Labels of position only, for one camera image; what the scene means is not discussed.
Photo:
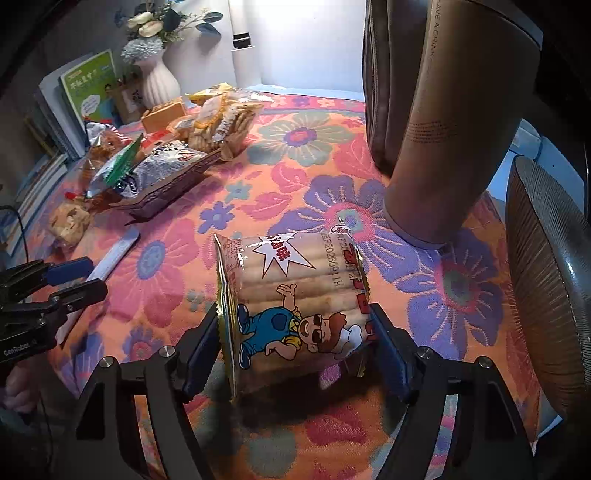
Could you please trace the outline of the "gold thermos bottle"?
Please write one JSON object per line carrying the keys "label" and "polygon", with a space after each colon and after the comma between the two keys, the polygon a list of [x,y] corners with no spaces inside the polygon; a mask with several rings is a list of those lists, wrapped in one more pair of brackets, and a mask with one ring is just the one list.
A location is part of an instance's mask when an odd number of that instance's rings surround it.
{"label": "gold thermos bottle", "polygon": [[530,100],[543,34],[512,1],[433,1],[386,218],[408,243],[451,241]]}

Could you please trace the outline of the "orange striped snack bag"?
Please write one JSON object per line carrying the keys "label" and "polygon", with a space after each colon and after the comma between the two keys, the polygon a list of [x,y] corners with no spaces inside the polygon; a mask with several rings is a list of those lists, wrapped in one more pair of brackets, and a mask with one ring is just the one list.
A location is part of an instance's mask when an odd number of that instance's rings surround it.
{"label": "orange striped snack bag", "polygon": [[87,189],[98,170],[129,145],[131,138],[108,123],[86,121],[84,129],[89,148],[81,164],[80,184],[83,189]]}

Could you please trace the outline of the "floral orange table mat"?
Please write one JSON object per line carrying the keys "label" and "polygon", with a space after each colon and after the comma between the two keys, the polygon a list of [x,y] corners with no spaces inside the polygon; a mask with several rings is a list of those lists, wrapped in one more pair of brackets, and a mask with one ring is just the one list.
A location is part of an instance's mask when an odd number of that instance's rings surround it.
{"label": "floral orange table mat", "polygon": [[401,239],[364,111],[294,95],[256,106],[242,152],[139,225],[106,298],[48,353],[58,386],[79,396],[104,357],[145,360],[212,313],[218,350],[181,410],[214,476],[370,479],[404,414],[370,361],[378,304],[438,356],[489,357],[534,437],[540,386],[491,197],[441,248]]}

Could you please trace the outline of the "blue white snack bag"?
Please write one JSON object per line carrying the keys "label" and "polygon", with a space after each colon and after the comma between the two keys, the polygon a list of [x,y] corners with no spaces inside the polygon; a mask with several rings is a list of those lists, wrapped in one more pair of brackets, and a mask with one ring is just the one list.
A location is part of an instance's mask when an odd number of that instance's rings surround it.
{"label": "blue white snack bag", "polygon": [[113,190],[123,198],[135,198],[142,191],[206,156],[180,140],[156,146],[133,170],[117,181]]}

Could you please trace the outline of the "white desk lamp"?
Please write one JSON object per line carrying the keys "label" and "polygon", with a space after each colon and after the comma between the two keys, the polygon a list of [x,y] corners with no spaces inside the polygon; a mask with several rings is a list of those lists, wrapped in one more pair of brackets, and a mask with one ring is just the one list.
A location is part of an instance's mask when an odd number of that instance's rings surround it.
{"label": "white desk lamp", "polygon": [[256,47],[252,45],[249,23],[245,13],[243,0],[228,0],[228,10],[232,28],[231,51],[233,68],[235,68],[236,85],[239,88],[250,87],[262,83],[259,57]]}

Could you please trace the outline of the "orange toast bread pack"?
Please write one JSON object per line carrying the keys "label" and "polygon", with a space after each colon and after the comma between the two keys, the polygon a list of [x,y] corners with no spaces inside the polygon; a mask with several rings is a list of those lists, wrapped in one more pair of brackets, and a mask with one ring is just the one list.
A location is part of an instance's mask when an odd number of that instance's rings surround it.
{"label": "orange toast bread pack", "polygon": [[184,102],[177,97],[167,103],[159,104],[143,112],[140,122],[146,134],[165,130],[175,119],[186,115]]}

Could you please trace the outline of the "green cover book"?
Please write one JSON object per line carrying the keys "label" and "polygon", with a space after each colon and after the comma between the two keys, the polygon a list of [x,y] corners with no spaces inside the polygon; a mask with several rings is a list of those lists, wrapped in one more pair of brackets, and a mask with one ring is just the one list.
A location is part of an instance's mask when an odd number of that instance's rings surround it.
{"label": "green cover book", "polygon": [[113,97],[117,78],[110,49],[75,62],[59,80],[81,127],[88,121],[120,125]]}

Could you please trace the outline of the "yellow chips bag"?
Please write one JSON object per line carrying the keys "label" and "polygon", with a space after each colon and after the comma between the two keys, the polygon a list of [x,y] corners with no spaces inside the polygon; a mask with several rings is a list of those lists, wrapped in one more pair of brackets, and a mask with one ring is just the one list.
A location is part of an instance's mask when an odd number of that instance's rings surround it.
{"label": "yellow chips bag", "polygon": [[207,100],[233,90],[235,90],[235,88],[231,84],[221,82],[195,93],[186,93],[185,96],[191,103],[202,106]]}

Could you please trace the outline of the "green white snack pack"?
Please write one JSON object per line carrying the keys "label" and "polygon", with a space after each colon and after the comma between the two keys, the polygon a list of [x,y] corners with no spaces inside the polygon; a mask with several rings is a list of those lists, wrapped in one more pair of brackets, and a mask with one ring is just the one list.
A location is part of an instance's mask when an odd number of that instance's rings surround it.
{"label": "green white snack pack", "polygon": [[112,188],[132,168],[140,149],[143,135],[140,134],[131,143],[113,155],[95,174],[86,190],[86,197],[93,198]]}

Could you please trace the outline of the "white ribbed vase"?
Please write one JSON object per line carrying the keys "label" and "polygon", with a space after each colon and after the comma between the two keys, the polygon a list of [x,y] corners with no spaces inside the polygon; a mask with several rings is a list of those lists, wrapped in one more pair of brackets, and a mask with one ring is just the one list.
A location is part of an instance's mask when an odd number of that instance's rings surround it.
{"label": "white ribbed vase", "polygon": [[147,109],[166,104],[181,96],[180,85],[163,61],[163,51],[138,60],[142,72],[142,99]]}

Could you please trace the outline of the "red bread roll pack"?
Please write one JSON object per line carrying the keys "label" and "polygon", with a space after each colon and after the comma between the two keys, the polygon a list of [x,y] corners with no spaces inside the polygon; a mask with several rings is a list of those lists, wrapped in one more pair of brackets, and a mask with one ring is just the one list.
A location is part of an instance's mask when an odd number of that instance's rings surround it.
{"label": "red bread roll pack", "polygon": [[178,135],[175,132],[167,129],[152,133],[143,133],[139,150],[143,155],[149,155],[154,148],[176,140],[177,137]]}

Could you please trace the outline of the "brown pen holder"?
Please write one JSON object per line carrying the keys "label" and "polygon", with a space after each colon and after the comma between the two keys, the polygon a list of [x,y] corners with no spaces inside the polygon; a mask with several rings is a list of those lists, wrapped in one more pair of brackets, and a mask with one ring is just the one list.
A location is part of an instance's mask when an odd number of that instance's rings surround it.
{"label": "brown pen holder", "polygon": [[111,89],[115,109],[123,124],[138,121],[145,112],[141,86],[141,79],[133,74],[121,76]]}

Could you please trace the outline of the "purple stick sachet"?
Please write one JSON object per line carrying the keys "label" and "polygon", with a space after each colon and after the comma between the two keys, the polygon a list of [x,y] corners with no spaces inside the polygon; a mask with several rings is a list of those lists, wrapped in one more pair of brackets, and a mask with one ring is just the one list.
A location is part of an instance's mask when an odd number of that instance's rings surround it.
{"label": "purple stick sachet", "polygon": [[[89,275],[89,280],[100,279],[105,281],[112,273],[114,268],[123,259],[126,253],[131,247],[137,242],[140,236],[139,230],[136,227],[129,227],[124,232],[123,236],[116,241],[105,256],[100,260],[98,265]],[[58,345],[62,345],[66,340],[67,336],[71,332],[72,328],[76,324],[78,318],[84,311],[84,307],[75,310],[67,316],[67,320],[62,325],[55,335],[55,339]]]}

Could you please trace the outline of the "grey striped pouch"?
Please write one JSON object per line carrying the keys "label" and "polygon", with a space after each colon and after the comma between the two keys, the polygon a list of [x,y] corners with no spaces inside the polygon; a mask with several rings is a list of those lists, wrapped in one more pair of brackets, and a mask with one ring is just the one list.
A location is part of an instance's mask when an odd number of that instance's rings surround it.
{"label": "grey striped pouch", "polygon": [[419,77],[430,3],[370,0],[363,33],[367,143],[379,172],[393,175]]}

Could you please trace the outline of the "upright book row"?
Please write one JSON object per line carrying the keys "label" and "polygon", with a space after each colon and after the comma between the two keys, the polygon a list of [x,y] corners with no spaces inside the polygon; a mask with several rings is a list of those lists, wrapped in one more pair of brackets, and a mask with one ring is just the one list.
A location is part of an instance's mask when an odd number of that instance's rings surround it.
{"label": "upright book row", "polygon": [[32,81],[33,99],[47,121],[58,145],[71,160],[85,155],[85,137],[73,108],[67,98],[61,76],[92,56],[84,54],[50,72],[47,63],[33,55],[25,63],[27,79]]}

